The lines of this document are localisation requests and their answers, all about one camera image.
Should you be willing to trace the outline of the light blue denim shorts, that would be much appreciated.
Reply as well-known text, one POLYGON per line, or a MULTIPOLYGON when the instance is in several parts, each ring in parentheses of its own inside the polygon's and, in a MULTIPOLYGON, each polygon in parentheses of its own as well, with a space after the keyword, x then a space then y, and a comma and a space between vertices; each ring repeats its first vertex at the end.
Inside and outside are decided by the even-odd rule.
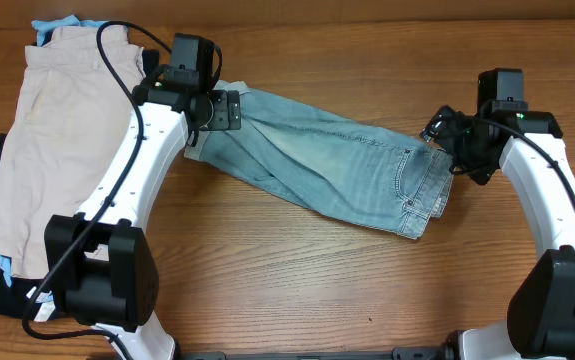
POLYGON ((239 92, 241 127, 200 134, 187 158, 324 216, 410 239, 442 215, 453 183, 445 152, 243 81, 217 86, 239 92))

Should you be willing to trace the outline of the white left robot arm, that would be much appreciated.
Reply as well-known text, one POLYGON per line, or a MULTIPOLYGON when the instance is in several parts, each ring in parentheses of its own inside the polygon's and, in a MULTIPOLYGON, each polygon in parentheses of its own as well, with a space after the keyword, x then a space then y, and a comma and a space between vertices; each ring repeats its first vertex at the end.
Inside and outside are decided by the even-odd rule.
POLYGON ((72 216, 53 216, 44 240, 47 289, 84 334, 105 337, 121 359, 178 359, 155 305, 159 274, 145 232, 170 165, 212 131, 241 127, 240 96, 216 89, 222 52, 178 33, 169 63, 129 90, 129 128, 94 192, 72 216))

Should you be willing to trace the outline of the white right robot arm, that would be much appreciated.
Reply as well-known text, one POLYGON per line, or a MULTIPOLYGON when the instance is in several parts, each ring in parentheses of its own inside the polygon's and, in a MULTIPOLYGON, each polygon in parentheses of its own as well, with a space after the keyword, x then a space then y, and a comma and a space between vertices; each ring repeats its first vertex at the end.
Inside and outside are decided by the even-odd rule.
POLYGON ((479 185, 501 171, 518 195, 538 261, 505 320, 452 334, 442 359, 575 359, 575 177, 550 112, 531 111, 519 69, 478 76, 473 116, 441 107, 421 136, 452 159, 450 171, 479 185))

